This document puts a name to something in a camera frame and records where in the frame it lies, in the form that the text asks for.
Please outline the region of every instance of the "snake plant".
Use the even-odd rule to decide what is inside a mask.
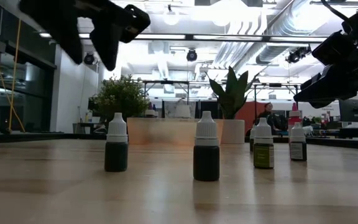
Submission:
[[[229,67],[225,90],[223,90],[223,87],[215,80],[208,77],[209,84],[221,106],[224,119],[234,119],[236,117],[236,113],[247,101],[246,93],[252,87],[257,75],[258,74],[248,83],[248,72],[244,72],[239,79],[237,79],[233,68]]]

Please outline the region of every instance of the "table surface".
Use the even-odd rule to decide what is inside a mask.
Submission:
[[[131,146],[126,172],[103,171],[104,141],[0,144],[3,223],[358,223],[358,149],[308,146],[274,170],[248,144],[221,146],[219,182],[192,176],[192,147]]]

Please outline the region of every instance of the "potted plant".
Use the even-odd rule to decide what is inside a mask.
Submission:
[[[141,115],[148,107],[149,102],[144,98],[144,91],[140,79],[132,80],[132,75],[122,75],[120,79],[102,81],[102,87],[94,99],[98,112],[109,122],[114,113],[122,113],[126,121],[131,116]]]
[[[245,137],[244,120],[235,119],[236,113],[247,101],[246,93],[252,87],[256,76],[248,83],[248,72],[236,77],[232,67],[227,73],[226,89],[215,80],[209,79],[209,84],[221,106],[224,122],[221,143],[223,144],[243,144]]]

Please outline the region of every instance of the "white planter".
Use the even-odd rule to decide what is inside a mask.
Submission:
[[[244,144],[245,122],[241,119],[225,119],[221,144]]]

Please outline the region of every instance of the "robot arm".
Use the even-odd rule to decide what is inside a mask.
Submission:
[[[77,18],[92,20],[89,34],[105,67],[116,67],[119,42],[128,43],[150,25],[149,15],[133,5],[121,8],[109,0],[21,0],[19,9],[52,36],[77,64],[83,50]]]
[[[313,50],[312,55],[325,68],[302,84],[301,91],[294,96],[295,101],[309,102],[315,108],[327,106],[336,99],[352,98],[358,92],[358,12],[347,18],[326,0],[321,2],[344,20],[344,34],[341,30],[333,33]]]

